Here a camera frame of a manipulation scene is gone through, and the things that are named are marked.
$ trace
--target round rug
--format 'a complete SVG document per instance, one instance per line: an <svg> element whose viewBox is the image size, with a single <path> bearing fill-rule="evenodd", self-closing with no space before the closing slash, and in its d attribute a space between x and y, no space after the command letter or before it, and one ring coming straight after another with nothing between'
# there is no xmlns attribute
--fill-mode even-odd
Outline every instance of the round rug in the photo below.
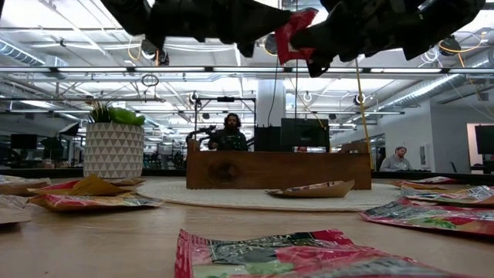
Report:
<svg viewBox="0 0 494 278"><path fill-rule="evenodd" d="M359 212L400 197L399 188L380 184L372 184L372 190L352 190L345 198L280 198L256 189L186 189L185 181L149 183L137 192L183 205L301 212Z"/></svg>

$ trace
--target wooden box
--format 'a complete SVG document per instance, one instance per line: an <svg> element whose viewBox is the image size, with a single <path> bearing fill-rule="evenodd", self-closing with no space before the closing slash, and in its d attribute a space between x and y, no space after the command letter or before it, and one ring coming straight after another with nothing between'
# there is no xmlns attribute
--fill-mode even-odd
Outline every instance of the wooden box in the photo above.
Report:
<svg viewBox="0 0 494 278"><path fill-rule="evenodd" d="M371 189L368 153L200 151L198 146L188 142L190 189L286 189L353 179L354 189Z"/></svg>

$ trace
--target man with beard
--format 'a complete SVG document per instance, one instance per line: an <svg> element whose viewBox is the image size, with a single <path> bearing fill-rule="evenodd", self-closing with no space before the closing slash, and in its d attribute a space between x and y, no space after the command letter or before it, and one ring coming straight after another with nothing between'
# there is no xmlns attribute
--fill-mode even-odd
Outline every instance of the man with beard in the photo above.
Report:
<svg viewBox="0 0 494 278"><path fill-rule="evenodd" d="M406 147L397 147L394 150L394 155L384 159L381 171L412 171L410 161L404 157L406 153Z"/></svg>
<svg viewBox="0 0 494 278"><path fill-rule="evenodd" d="M230 113L225 118L225 129L216 131L215 136L209 140L210 150L218 151L247 151L247 139L240 132L242 126L237 114Z"/></svg>

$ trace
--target wooden table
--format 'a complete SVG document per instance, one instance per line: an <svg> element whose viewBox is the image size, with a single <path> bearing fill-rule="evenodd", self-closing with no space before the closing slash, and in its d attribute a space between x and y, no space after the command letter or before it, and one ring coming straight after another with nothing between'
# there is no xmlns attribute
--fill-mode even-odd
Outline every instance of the wooden table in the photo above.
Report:
<svg viewBox="0 0 494 278"><path fill-rule="evenodd" d="M0 227L1 278L174 276L178 230L250 239L337 228L355 244L440 269L490 276L494 244L364 222L356 213L260 212L165 204L138 211L56 214L29 205L32 221Z"/></svg>

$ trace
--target plant pot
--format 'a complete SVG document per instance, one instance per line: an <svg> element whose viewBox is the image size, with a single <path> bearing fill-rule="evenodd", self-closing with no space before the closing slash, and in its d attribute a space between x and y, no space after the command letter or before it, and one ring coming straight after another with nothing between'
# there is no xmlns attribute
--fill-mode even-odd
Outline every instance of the plant pot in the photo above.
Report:
<svg viewBox="0 0 494 278"><path fill-rule="evenodd" d="M144 129L128 124L89 124L84 177L132 178L142 174Z"/></svg>

